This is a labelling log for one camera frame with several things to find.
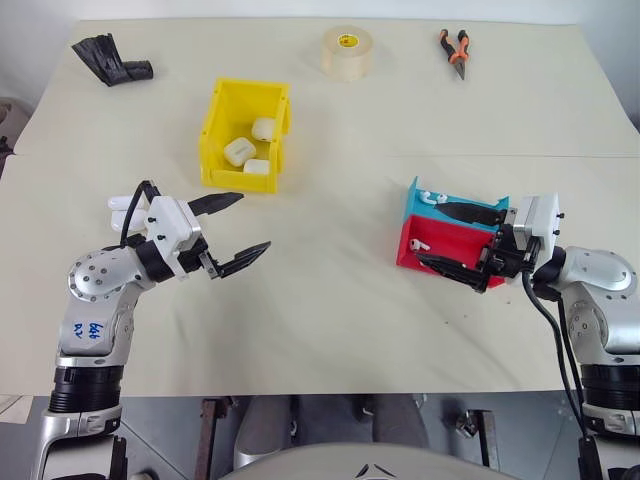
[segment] white table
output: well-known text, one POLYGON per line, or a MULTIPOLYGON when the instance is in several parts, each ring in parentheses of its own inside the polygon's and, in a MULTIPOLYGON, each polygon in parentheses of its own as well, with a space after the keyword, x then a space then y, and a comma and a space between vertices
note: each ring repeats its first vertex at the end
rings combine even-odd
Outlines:
POLYGON ((521 288, 485 295, 394 264, 406 191, 514 201, 558 191, 560 242, 639 265, 639 137, 575 27, 357 21, 371 74, 334 83, 320 38, 344 20, 81 22, 152 81, 106 88, 67 50, 0 181, 0 385, 48 394, 73 260, 117 242, 106 198, 152 178, 192 199, 218 76, 286 81, 292 128, 277 195, 202 219, 215 256, 264 240, 250 269, 145 294, 127 395, 559 388, 546 322, 521 288), (461 82, 436 43, 469 32, 461 82))

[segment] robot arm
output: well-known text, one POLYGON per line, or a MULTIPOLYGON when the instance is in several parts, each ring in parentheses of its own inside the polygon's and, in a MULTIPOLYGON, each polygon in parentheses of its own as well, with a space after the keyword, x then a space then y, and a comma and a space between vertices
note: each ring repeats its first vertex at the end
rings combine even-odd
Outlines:
POLYGON ((184 280, 200 267, 210 278, 228 276, 249 266, 270 245, 250 247, 221 265, 211 257, 196 216, 226 208, 241 194, 207 195, 187 203, 160 195, 145 181, 132 199, 131 212, 143 192, 150 203, 146 238, 127 238, 125 220, 119 246, 78 258, 67 276, 69 304, 33 480, 87 472, 106 479, 126 478, 126 442, 110 434, 120 425, 120 380, 138 298, 157 283, 174 276, 184 280))
POLYGON ((568 247, 534 275, 538 296, 560 301, 584 387, 584 479, 617 478, 640 459, 640 299, 637 274, 614 252, 568 247))
MULTIPOLYGON (((582 478, 613 480, 618 478, 616 469, 624 472, 639 463, 640 300, 632 266, 613 252, 556 247, 564 214, 555 194, 525 197, 518 209, 466 203, 436 208, 458 221, 497 226, 498 231, 475 266, 416 252, 420 262, 481 293, 491 275, 514 278, 521 274, 530 288, 529 277, 535 271, 532 301, 551 320, 564 370, 560 330, 535 297, 559 302, 565 349, 572 363, 574 350, 581 364, 581 381, 575 369, 580 398, 584 385, 584 402, 575 408, 579 423, 585 426, 580 440, 582 478), (587 434, 586 428, 595 436, 587 434)), ((568 380, 565 384, 570 396, 568 380)))

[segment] yellow plastic bin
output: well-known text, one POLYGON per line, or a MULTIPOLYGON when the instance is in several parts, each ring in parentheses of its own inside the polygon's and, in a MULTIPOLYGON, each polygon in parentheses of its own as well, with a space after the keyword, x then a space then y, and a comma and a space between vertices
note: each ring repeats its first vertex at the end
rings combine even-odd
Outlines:
POLYGON ((289 131, 291 113, 289 85, 219 78, 211 107, 200 133, 200 175, 211 187, 276 193, 284 155, 282 136, 289 131), (254 140, 251 126, 257 117, 275 119, 271 142, 254 140), (246 137, 257 149, 256 158, 269 160, 269 173, 244 173, 224 158, 223 149, 232 140, 246 137))

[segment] orange pliers handle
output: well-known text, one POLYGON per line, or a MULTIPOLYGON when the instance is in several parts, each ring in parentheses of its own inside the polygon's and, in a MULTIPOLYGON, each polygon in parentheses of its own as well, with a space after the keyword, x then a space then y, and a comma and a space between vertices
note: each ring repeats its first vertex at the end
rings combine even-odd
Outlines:
POLYGON ((456 61, 464 61, 469 60, 469 36, 467 32, 464 30, 460 30, 458 32, 458 42, 460 46, 456 51, 456 47, 453 46, 453 43, 449 41, 449 31, 446 28, 443 28, 440 31, 440 45, 444 48, 445 52, 447 52, 447 59, 450 64, 456 63, 456 61))

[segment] white wall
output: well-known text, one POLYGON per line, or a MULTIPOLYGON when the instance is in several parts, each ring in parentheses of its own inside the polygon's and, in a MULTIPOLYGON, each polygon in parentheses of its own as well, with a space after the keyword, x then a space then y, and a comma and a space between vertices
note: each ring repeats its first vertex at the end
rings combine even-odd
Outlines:
POLYGON ((0 0, 0 96, 35 107, 76 19, 199 16, 577 23, 625 110, 636 125, 640 118, 640 0, 0 0))

